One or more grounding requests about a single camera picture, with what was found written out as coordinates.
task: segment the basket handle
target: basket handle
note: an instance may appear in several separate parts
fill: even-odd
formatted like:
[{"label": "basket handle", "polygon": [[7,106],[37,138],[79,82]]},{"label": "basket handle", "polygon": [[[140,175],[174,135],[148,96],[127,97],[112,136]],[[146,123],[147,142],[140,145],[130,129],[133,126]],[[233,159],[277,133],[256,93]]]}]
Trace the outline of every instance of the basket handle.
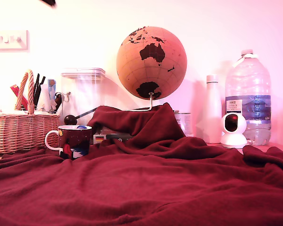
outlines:
[{"label": "basket handle", "polygon": [[27,70],[25,72],[23,79],[22,79],[22,82],[21,82],[21,85],[20,85],[20,88],[19,88],[19,93],[18,93],[18,97],[17,97],[17,104],[15,106],[15,110],[21,110],[21,103],[22,103],[24,86],[26,84],[28,77],[29,77],[29,81],[28,81],[27,110],[28,110],[28,114],[33,114],[34,113],[34,104],[33,104],[33,72],[32,72],[32,70]]}]

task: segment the water bottle cap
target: water bottle cap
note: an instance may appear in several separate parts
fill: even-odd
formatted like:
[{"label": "water bottle cap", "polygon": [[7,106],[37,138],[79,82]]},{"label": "water bottle cap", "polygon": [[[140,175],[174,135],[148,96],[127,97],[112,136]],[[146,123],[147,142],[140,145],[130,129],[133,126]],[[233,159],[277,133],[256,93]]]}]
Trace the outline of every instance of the water bottle cap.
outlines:
[{"label": "water bottle cap", "polygon": [[241,51],[241,56],[243,56],[243,55],[245,55],[245,54],[248,54],[248,53],[252,53],[252,54],[253,54],[254,52],[253,52],[252,49],[245,49],[245,50],[242,50],[242,51]]},{"label": "water bottle cap", "polygon": [[218,82],[218,75],[216,74],[207,75],[207,83],[209,82]]}]

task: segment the colorful patterned mug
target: colorful patterned mug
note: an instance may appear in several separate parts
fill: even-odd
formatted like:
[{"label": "colorful patterned mug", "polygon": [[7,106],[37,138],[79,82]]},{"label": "colorful patterned mug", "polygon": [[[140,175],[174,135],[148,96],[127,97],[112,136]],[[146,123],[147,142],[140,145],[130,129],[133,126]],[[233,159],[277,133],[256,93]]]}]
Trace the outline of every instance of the colorful patterned mug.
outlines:
[{"label": "colorful patterned mug", "polygon": [[[63,159],[77,159],[89,152],[91,129],[90,126],[59,126],[57,131],[52,130],[46,134],[45,145],[51,150],[59,151]],[[48,144],[47,137],[51,133],[58,135],[58,147],[51,147]]]}]

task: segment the wicker basket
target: wicker basket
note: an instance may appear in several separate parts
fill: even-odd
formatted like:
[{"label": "wicker basket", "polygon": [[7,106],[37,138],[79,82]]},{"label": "wicker basket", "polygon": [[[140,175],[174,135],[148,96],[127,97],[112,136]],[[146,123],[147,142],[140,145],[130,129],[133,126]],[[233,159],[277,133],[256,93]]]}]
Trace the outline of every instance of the wicker basket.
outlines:
[{"label": "wicker basket", "polygon": [[[28,112],[20,111],[24,86],[29,77]],[[28,151],[37,146],[45,146],[45,136],[51,130],[57,130],[59,115],[34,112],[33,72],[28,70],[21,82],[17,104],[13,113],[0,113],[0,153]],[[50,136],[48,143],[58,145],[58,137]]]}]

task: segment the plastic water bottle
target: plastic water bottle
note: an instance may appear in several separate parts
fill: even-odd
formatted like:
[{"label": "plastic water bottle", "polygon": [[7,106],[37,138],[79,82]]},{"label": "plastic water bottle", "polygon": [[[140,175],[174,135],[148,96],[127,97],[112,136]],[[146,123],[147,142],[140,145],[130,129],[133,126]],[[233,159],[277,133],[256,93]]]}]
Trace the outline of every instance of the plastic water bottle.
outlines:
[{"label": "plastic water bottle", "polygon": [[252,49],[243,50],[225,81],[226,113],[242,113],[243,133],[251,145],[266,145],[271,136],[271,81]]},{"label": "plastic water bottle", "polygon": [[217,144],[221,141],[222,104],[217,75],[207,76],[207,93],[203,111],[203,140]]}]

